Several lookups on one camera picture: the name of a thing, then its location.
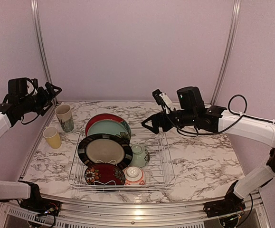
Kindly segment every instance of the white mug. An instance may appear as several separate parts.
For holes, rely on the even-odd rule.
[[[64,132],[70,132],[74,129],[71,106],[66,104],[60,105],[55,109],[55,114]]]

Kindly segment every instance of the plate rim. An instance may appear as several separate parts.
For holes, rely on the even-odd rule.
[[[99,122],[102,122],[102,121],[111,121],[111,122],[117,123],[117,124],[118,124],[119,126],[121,126],[121,127],[125,130],[125,132],[127,132],[127,134],[129,135],[127,129],[126,129],[120,122],[115,121],[115,120],[111,120],[111,119],[104,119],[104,120],[99,120],[99,121],[95,122],[94,124],[92,124],[92,125],[89,127],[87,133],[89,132],[89,130],[90,130],[95,124],[97,124],[97,123],[99,123]]]
[[[82,161],[83,164],[85,164],[86,166],[90,166],[92,164],[97,164],[98,162],[93,162],[89,159],[89,157],[86,154],[86,148],[88,146],[88,144],[94,140],[97,139],[108,139],[108,140],[112,140],[118,144],[120,144],[120,146],[123,148],[124,150],[124,157],[123,159],[116,164],[116,166],[118,168],[120,168],[121,170],[125,169],[126,167],[128,167],[133,159],[133,151],[130,147],[130,145],[123,139],[112,135],[112,134],[103,134],[103,133],[99,133],[99,134],[92,134],[90,136],[85,137],[84,139],[82,139],[77,147],[77,153],[78,153],[78,157],[79,159]]]
[[[109,115],[109,116],[112,116],[114,117],[115,119],[111,119],[111,118],[104,118],[104,119],[101,119],[101,120],[113,120],[115,122],[118,122],[121,124],[121,122],[126,122],[123,118],[121,118],[120,116],[117,116],[117,115],[114,115],[112,113],[101,113],[101,114],[97,114],[95,116],[93,116],[91,119],[88,120],[88,122],[86,123],[85,125],[85,135],[87,135],[87,132],[89,131],[90,127],[95,124],[96,122],[98,121],[101,121],[101,120],[98,120],[98,121],[95,121],[94,123],[92,123],[92,120],[97,118],[97,117],[101,117],[101,116],[105,116],[105,115]],[[126,129],[127,133],[129,134],[130,136],[130,139],[131,139],[131,136],[132,136],[132,132],[130,130],[130,132],[128,132],[128,130]]]

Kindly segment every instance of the decorative floral pattern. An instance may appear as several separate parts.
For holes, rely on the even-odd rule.
[[[119,137],[119,138],[121,138],[121,139],[123,139],[127,143],[130,143],[130,136],[126,132],[120,132],[120,135],[117,134],[116,136]]]
[[[88,184],[94,184],[95,180],[98,180],[101,177],[99,170],[93,168],[87,169],[85,173],[85,180]]]
[[[146,156],[145,156],[145,165],[150,161],[150,153],[146,150],[145,151],[145,153],[146,153]]]
[[[60,125],[61,125],[61,128],[64,132],[70,132],[71,130],[74,129],[74,121],[73,121],[73,118],[70,118],[66,121],[62,121],[62,119],[60,118],[57,118]]]
[[[128,123],[126,122],[126,121],[121,121],[120,122],[124,127],[125,127],[125,129],[127,130],[127,132],[129,133],[129,137],[131,137],[131,128],[130,128],[130,126],[128,125]]]
[[[124,173],[121,170],[114,169],[115,173],[114,176],[121,181],[122,184],[125,183],[126,177],[124,176]]]

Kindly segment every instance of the ceramic mug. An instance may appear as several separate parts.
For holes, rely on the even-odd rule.
[[[144,167],[150,161],[150,154],[147,149],[139,144],[131,146],[133,158],[130,166]]]
[[[49,146],[53,149],[58,149],[61,146],[61,139],[57,128],[46,127],[42,135],[46,139]]]
[[[71,106],[62,104],[55,109],[55,114],[64,132],[70,132],[74,129]]]
[[[126,177],[125,185],[144,185],[146,184],[146,175],[144,171],[136,166],[129,166],[123,170]]]

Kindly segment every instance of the black cable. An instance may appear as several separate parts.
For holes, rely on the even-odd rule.
[[[18,199],[15,199],[16,201],[17,201],[17,203],[19,204],[19,206],[20,206],[20,202],[19,202],[19,200]]]
[[[237,225],[237,227],[240,227],[250,216],[251,212],[252,212],[252,208],[253,208],[253,199],[252,199],[252,196],[251,194],[250,195],[250,198],[251,198],[251,208],[250,208],[250,212],[248,213],[248,215],[246,216],[246,218],[240,223]]]
[[[228,110],[229,110],[229,112],[230,112],[231,114],[233,114],[233,115],[240,115],[239,113],[234,113],[234,112],[232,112],[231,109],[230,109],[231,102],[232,102],[233,99],[236,98],[236,97],[242,97],[242,98],[243,98],[243,100],[244,100],[244,102],[245,102],[245,109],[244,109],[244,114],[245,114],[246,111],[247,111],[248,103],[247,103],[247,99],[246,99],[243,95],[241,95],[241,94],[234,95],[234,96],[228,101]]]
[[[196,128],[196,126],[194,126],[194,129],[195,129],[195,132],[196,132],[197,134],[199,134],[199,131],[198,131],[198,129]],[[183,133],[181,133],[178,129],[176,129],[176,131],[177,131],[178,134],[181,134],[181,135],[186,136],[186,137],[197,137],[197,136],[198,136],[198,135],[186,135],[186,134],[183,134]]]
[[[27,81],[30,82],[33,86],[33,91],[30,94],[28,94],[28,96],[32,96],[35,92],[35,85],[34,85],[34,82],[31,79],[27,78]]]
[[[235,96],[233,96],[230,100],[229,100],[229,103],[228,103],[228,110],[229,110],[229,112],[231,113],[231,114],[233,114],[233,115],[240,115],[239,113],[235,113],[235,112],[233,112],[232,110],[231,110],[231,108],[230,108],[230,104],[231,104],[231,101],[235,98],[235,97],[242,97],[243,99],[244,99],[244,101],[245,101],[245,104],[247,104],[247,100],[246,100],[246,98],[243,96],[243,95],[240,95],[240,94],[238,94],[238,95],[235,95]],[[249,119],[253,119],[253,120],[258,120],[258,121],[262,121],[262,122],[266,122],[266,123],[270,123],[270,124],[275,124],[275,122],[273,122],[273,121],[271,121],[271,120],[267,120],[267,119],[262,119],[262,118],[258,118],[258,117],[254,117],[254,116],[250,116],[250,115],[246,115],[246,114],[242,114],[244,117],[246,117],[246,118],[249,118]]]
[[[242,97],[243,99],[244,99],[244,101],[245,101],[245,109],[244,109],[244,113],[243,113],[243,115],[241,115],[239,118],[238,118],[238,120],[237,121],[235,121],[233,124],[231,124],[230,126],[228,126],[227,128],[225,128],[224,130],[222,130],[222,131],[220,131],[220,132],[215,132],[215,133],[194,133],[194,132],[188,132],[188,131],[185,131],[185,130],[183,130],[183,129],[180,129],[177,125],[175,125],[173,122],[172,122],[172,120],[168,117],[168,114],[166,113],[166,116],[167,116],[167,118],[168,118],[168,120],[171,122],[171,124],[178,130],[178,131],[180,131],[180,132],[184,132],[184,133],[187,133],[187,134],[193,134],[193,135],[216,135],[216,134],[221,134],[221,133],[224,133],[225,131],[227,131],[227,130],[229,130],[231,127],[233,127],[234,125],[236,125],[243,117],[244,117],[244,114],[246,113],[246,111],[247,111],[247,106],[248,106],[248,103],[247,103],[247,100],[246,100],[246,98],[243,96],[243,95],[241,95],[241,94],[238,94],[238,95],[234,95],[230,100],[229,100],[229,102],[228,102],[228,107],[230,107],[230,104],[231,104],[231,102],[232,102],[232,100],[234,99],[234,98],[236,98],[236,97]]]
[[[2,101],[2,103],[6,103],[8,101],[8,98],[9,98],[9,94],[6,94],[3,101]]]
[[[34,119],[32,119],[31,121],[28,121],[28,122],[24,123],[24,122],[23,122],[24,116],[23,116],[23,117],[22,117],[22,120],[21,120],[21,123],[22,123],[23,125],[30,124],[31,122],[35,121],[38,117],[39,117],[39,114],[38,114]]]
[[[55,217],[55,215],[52,213],[52,215],[53,215],[53,217],[54,217],[54,222],[53,222],[53,224],[50,226],[50,227],[48,227],[48,228],[53,228],[54,227],[54,225],[56,224],[56,217]]]

